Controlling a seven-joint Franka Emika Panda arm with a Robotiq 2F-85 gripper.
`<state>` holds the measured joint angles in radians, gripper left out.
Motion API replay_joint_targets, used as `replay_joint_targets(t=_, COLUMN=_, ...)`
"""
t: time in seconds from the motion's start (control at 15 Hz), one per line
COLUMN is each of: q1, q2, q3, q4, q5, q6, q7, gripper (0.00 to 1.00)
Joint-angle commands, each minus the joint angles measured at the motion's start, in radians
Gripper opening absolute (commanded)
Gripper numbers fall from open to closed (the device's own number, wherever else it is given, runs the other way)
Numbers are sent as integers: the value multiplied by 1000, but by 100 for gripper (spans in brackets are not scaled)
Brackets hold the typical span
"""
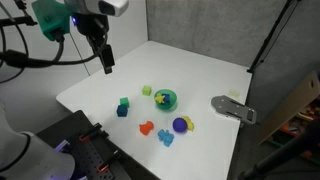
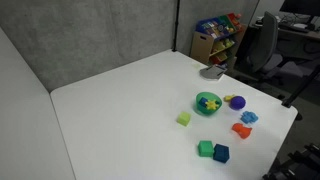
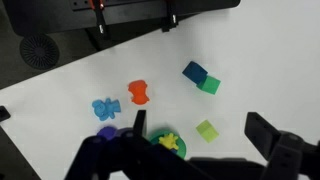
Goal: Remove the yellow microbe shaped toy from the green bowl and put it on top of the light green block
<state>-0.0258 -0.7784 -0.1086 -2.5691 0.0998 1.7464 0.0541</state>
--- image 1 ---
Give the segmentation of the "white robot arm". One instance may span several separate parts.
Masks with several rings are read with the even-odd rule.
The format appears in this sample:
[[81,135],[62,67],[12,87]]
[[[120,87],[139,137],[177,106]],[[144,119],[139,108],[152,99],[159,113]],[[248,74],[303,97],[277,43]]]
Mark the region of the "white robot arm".
[[[46,68],[68,66],[61,59],[64,35],[70,32],[69,19],[75,19],[77,30],[84,35],[93,54],[98,57],[104,72],[109,74],[115,65],[111,46],[107,43],[110,16],[119,17],[127,10],[128,0],[35,0],[32,3],[42,33],[59,44],[51,60],[36,59],[27,52],[5,49],[1,61],[15,68]],[[31,132],[13,130],[6,115],[1,115],[1,180],[71,180],[76,169],[74,157],[55,150]]]

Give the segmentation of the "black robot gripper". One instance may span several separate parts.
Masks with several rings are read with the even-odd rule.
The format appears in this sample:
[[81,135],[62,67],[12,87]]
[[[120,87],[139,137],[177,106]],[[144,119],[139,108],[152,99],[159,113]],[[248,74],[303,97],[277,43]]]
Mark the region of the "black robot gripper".
[[[101,48],[101,44],[105,41],[107,32],[109,31],[108,18],[105,15],[73,13],[72,20],[80,34],[84,35],[96,54]],[[100,54],[100,60],[105,74],[112,72],[115,65],[112,47],[107,45]]]

